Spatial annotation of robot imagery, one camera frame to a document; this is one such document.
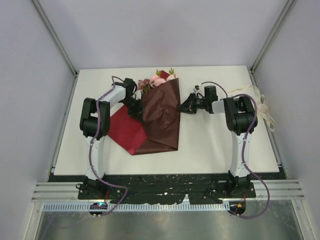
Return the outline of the red wrapping paper sheet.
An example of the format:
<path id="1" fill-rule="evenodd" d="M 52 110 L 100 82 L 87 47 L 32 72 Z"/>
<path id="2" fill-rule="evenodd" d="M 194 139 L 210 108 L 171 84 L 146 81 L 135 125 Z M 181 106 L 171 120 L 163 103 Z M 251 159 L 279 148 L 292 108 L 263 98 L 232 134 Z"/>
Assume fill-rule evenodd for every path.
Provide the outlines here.
<path id="1" fill-rule="evenodd" d="M 161 71 L 166 80 L 169 71 Z M 181 114 L 177 106 L 181 103 L 179 78 L 141 93 L 142 120 L 127 115 L 128 108 L 122 106 L 110 119 L 108 136 L 130 155 L 145 155 L 178 150 Z"/>

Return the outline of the dusty pink flower stem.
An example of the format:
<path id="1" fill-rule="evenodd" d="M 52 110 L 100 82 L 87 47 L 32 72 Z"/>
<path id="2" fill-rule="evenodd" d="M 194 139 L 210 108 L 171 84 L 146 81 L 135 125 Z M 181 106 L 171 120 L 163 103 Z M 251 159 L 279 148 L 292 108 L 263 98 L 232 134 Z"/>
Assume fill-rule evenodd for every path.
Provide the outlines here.
<path id="1" fill-rule="evenodd" d="M 149 79 L 139 80 L 137 83 L 137 91 L 141 91 L 143 94 L 151 90 L 151 82 Z"/>

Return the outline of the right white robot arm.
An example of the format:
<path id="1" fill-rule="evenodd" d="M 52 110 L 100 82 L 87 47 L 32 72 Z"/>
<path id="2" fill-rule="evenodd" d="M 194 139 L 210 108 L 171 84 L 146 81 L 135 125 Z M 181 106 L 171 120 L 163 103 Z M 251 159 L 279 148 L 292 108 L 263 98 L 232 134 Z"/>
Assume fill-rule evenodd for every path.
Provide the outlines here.
<path id="1" fill-rule="evenodd" d="M 227 129 L 232 137 L 232 159 L 226 180 L 226 192 L 231 197 L 242 197 L 251 184 L 249 170 L 249 147 L 252 133 L 258 125 L 257 104 L 248 94 L 218 98 L 215 85 L 204 87 L 204 94 L 199 93 L 196 85 L 194 92 L 178 105 L 181 113 L 196 114 L 205 110 L 210 114 L 224 114 Z"/>

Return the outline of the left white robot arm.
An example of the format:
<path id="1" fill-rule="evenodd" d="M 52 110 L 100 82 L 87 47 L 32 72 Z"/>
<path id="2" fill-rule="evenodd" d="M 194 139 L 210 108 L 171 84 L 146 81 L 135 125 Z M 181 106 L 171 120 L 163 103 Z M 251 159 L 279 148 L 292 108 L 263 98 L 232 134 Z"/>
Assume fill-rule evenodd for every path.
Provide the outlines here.
<path id="1" fill-rule="evenodd" d="M 111 108 L 122 103 L 128 108 L 127 115 L 143 122 L 142 103 L 134 94 L 138 89 L 136 82 L 131 78 L 122 80 L 112 76 L 111 88 L 99 98 L 85 98 L 82 105 L 79 128 L 87 141 L 88 165 L 83 183 L 76 188 L 80 195 L 89 198 L 102 199 L 108 185 L 101 182 L 105 176 L 104 141 L 111 127 Z"/>

